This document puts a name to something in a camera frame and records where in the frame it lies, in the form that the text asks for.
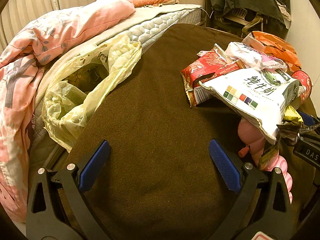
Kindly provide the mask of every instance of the wall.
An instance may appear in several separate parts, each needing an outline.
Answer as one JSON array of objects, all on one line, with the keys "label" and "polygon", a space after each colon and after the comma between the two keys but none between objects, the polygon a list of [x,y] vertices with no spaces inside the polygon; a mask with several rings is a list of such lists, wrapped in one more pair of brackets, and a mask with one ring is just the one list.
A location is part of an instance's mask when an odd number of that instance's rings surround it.
[{"label": "wall", "polygon": [[320,114],[320,19],[309,0],[291,0],[292,24],[287,41],[295,48],[312,82],[311,99]]}]

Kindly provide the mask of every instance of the color swatch print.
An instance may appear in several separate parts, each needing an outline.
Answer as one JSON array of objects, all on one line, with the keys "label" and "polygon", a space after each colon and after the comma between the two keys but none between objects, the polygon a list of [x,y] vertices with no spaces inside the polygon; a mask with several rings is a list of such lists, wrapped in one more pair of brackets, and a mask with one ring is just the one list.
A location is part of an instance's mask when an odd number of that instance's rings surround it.
[{"label": "color swatch print", "polygon": [[237,103],[238,100],[245,102],[247,105],[251,106],[253,109],[256,109],[258,103],[253,101],[251,98],[245,96],[235,88],[228,86],[227,90],[224,92],[223,96],[231,101],[234,105]]}]

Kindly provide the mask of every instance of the pink toy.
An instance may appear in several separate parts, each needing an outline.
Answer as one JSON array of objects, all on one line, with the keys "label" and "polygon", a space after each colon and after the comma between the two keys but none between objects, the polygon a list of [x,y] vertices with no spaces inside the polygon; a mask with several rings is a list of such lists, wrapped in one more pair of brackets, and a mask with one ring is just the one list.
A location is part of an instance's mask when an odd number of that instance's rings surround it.
[{"label": "pink toy", "polygon": [[[252,159],[256,165],[259,163],[259,158],[263,154],[264,144],[266,139],[258,128],[254,127],[246,119],[242,118],[238,126],[239,138],[245,143],[246,147],[239,151],[239,156],[243,158],[250,152]],[[262,168],[264,171],[272,171],[273,168],[278,167],[281,169],[287,185],[290,203],[292,202],[292,194],[290,192],[292,187],[292,177],[287,173],[288,164],[286,160],[279,155],[279,152]]]}]

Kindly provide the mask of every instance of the red can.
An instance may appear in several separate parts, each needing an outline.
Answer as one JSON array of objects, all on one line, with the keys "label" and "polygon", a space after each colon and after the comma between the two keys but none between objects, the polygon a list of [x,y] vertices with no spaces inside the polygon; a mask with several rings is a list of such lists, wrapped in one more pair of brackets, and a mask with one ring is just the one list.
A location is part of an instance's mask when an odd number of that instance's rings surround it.
[{"label": "red can", "polygon": [[303,70],[297,70],[291,75],[293,78],[300,80],[301,85],[304,88],[304,92],[300,95],[300,105],[309,98],[312,89],[311,79],[308,74]]}]

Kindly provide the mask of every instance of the red label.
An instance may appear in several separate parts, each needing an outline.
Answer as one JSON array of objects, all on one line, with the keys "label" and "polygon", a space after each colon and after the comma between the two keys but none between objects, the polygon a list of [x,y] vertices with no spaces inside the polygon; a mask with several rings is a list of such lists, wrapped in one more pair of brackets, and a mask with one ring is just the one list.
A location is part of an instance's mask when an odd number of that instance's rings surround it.
[{"label": "red label", "polygon": [[211,80],[211,79],[214,79],[214,78],[216,78],[216,77],[219,77],[219,76],[228,74],[228,73],[230,73],[230,72],[232,72],[232,71],[236,71],[236,70],[238,70],[238,69],[240,69],[240,68],[239,68],[237,62],[232,63],[232,64],[227,65],[227,66],[225,66],[225,67],[219,68],[212,77],[210,77],[210,78],[205,78],[205,79],[201,80],[201,82],[202,82],[202,83],[207,82],[207,81],[209,81],[209,80]]},{"label": "red label", "polygon": [[185,69],[181,70],[181,73],[189,86],[195,88],[199,86],[199,80],[210,78],[226,64],[227,62],[223,60],[218,53],[212,50],[204,54]]},{"label": "red label", "polygon": [[308,97],[310,96],[311,93],[311,79],[308,76],[308,74],[306,72],[304,72],[303,70],[297,70],[296,72],[294,72],[292,74],[292,77],[295,79],[300,80],[301,85],[304,87],[305,92],[303,92],[300,95],[300,104],[302,105],[302,103],[308,99]]}]

